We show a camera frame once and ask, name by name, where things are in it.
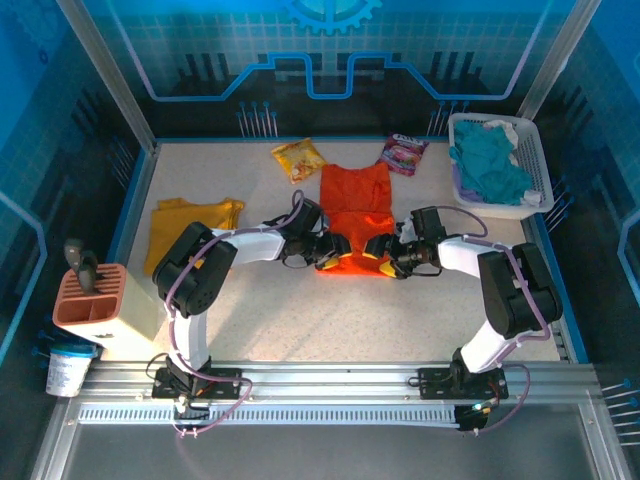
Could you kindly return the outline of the white cup blue rim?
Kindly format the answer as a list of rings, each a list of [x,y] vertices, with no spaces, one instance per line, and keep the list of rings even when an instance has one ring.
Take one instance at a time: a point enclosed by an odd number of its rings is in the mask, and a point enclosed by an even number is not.
[[[50,350],[46,393],[64,398],[77,396],[97,353],[95,345],[54,344]]]

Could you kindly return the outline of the table side rail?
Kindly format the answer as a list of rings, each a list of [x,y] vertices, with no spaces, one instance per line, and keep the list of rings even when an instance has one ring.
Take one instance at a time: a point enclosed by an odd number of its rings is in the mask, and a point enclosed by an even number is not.
[[[539,247],[562,302],[563,315],[553,326],[560,357],[569,363],[588,364],[590,359],[543,217],[541,214],[535,214],[523,220],[521,224],[525,238]]]
[[[116,229],[106,255],[108,263],[126,265],[129,260],[158,156],[159,151],[148,153],[142,150],[136,160]]]

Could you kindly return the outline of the cream knife block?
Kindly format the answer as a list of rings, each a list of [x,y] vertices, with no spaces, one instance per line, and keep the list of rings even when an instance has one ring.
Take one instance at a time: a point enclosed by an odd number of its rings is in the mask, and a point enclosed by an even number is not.
[[[81,288],[74,271],[63,276],[52,319],[56,327],[94,342],[106,360],[146,360],[161,352],[159,306],[125,266],[101,264],[96,291]]]

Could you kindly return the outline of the black controller box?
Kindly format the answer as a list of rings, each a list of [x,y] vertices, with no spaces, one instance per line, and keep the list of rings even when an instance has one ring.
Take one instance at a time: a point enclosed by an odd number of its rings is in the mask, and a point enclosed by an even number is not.
[[[485,400],[469,405],[454,407],[455,422],[461,432],[482,430],[488,423],[490,413],[499,405],[495,400]]]

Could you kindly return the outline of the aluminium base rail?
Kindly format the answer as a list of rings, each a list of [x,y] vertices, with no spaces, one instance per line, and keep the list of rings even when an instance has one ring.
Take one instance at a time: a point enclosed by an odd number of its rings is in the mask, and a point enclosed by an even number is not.
[[[249,401],[257,404],[417,403],[407,379],[426,363],[231,362],[253,383]],[[603,398],[594,368],[557,361],[527,362],[526,405],[570,405]],[[96,402],[150,402],[153,369],[144,361],[98,361],[90,368],[80,398]]]

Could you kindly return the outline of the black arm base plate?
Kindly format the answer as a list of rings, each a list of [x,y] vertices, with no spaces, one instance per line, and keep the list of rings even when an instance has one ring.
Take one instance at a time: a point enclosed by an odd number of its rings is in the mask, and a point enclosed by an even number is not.
[[[454,377],[449,368],[420,368],[417,387],[422,400],[489,400],[509,397],[503,369],[493,369],[468,378]]]
[[[213,369],[211,375],[220,374],[225,378],[234,378],[232,382],[210,382],[200,378],[184,384],[168,367],[156,371],[151,397],[153,399],[177,399],[180,395],[189,400],[238,400],[241,370],[236,368]]]

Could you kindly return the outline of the aluminium frame post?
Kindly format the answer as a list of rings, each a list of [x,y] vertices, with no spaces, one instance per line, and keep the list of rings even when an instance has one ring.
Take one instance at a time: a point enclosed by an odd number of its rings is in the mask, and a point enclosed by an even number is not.
[[[155,136],[107,43],[81,0],[55,0],[141,147],[156,150]]]
[[[602,0],[575,0],[574,6],[549,49],[516,116],[533,120],[557,79],[566,68]]]

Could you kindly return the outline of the white garment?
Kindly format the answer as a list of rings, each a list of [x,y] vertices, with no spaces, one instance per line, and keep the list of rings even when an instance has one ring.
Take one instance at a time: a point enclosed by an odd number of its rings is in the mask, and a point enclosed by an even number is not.
[[[510,150],[507,154],[510,167],[507,168],[505,181],[511,185],[511,189],[515,193],[520,192],[520,203],[538,207],[542,201],[542,193],[533,188],[533,177],[520,166],[515,156],[519,136],[513,124],[503,120],[492,120],[485,122],[483,127],[487,131],[494,132],[495,137],[499,138],[502,143],[507,142],[510,145]]]

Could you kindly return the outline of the white plastic laundry basket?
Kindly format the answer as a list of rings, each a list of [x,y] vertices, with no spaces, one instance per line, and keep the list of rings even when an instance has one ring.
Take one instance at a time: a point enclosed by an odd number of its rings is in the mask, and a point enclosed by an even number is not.
[[[519,143],[518,148],[515,151],[515,156],[517,157],[520,166],[533,177],[533,188],[542,193],[542,201],[538,207],[531,207],[529,205],[522,204],[511,206],[468,202],[458,195],[454,189],[453,183],[453,194],[456,201],[473,213],[489,218],[524,220],[534,214],[550,211],[554,203],[554,198],[544,150],[536,125],[528,119],[513,116],[491,115],[486,113],[454,113],[448,120],[450,148],[454,145],[454,126],[458,121],[462,120],[469,120],[478,123],[491,120],[503,120],[513,124],[515,131],[519,136]]]

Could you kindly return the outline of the teal t-shirt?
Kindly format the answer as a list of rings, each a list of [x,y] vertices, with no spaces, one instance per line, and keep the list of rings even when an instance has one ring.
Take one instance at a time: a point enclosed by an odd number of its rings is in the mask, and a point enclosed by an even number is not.
[[[510,145],[487,131],[485,122],[462,120],[454,126],[449,153],[460,170],[462,185],[477,191],[484,199],[481,203],[520,205],[520,192],[515,193],[505,181]]]

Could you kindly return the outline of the lavender garment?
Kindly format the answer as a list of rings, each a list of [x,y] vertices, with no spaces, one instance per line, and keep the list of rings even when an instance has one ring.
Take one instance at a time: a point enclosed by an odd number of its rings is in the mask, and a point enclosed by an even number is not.
[[[460,170],[456,163],[452,164],[452,178],[454,183],[454,189],[458,195],[468,202],[483,202],[483,197],[473,189],[467,189],[462,185],[462,178]]]

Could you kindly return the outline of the yellow snack bag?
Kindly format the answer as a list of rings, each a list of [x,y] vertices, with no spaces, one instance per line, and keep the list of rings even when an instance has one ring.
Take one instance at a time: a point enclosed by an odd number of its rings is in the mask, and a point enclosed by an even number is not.
[[[278,146],[271,154],[292,184],[307,179],[328,164],[310,138]]]

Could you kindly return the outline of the yellow t-shirt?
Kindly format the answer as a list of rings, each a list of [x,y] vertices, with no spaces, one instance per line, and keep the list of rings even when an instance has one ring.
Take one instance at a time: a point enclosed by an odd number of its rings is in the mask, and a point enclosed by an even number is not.
[[[159,200],[151,213],[150,239],[143,271],[151,276],[188,225],[200,222],[213,229],[235,229],[245,203],[225,198],[219,203],[195,204],[184,198]]]

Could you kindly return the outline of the orange t-shirt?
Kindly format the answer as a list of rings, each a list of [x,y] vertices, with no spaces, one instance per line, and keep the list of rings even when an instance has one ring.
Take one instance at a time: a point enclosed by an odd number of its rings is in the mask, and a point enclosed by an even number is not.
[[[379,266],[387,259],[363,256],[366,242],[380,234],[392,233],[392,184],[385,164],[361,169],[326,165],[322,169],[320,206],[329,218],[329,231],[344,235],[351,255],[323,275],[382,277]]]

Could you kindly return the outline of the purple candy bag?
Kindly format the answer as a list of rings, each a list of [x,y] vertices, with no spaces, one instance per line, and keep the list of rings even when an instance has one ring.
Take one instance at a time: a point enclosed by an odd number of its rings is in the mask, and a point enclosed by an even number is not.
[[[376,163],[385,164],[392,172],[414,176],[428,146],[426,140],[394,133],[387,137]]]

